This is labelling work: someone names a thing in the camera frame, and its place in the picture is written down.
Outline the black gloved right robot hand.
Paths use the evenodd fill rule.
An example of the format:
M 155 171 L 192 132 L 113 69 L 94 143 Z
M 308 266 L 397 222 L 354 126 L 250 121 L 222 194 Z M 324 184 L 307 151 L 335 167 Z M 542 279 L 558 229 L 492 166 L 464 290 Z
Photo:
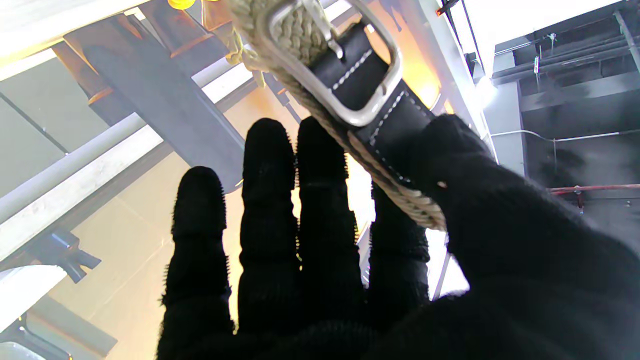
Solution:
M 238 324 L 214 170 L 189 169 L 174 203 L 158 360 L 637 360 L 639 256 L 574 207 L 502 167 L 454 114 L 409 151 L 445 215 L 469 284 L 430 300 L 428 241 L 372 187 L 362 285 L 344 150 L 313 117 L 247 132 Z

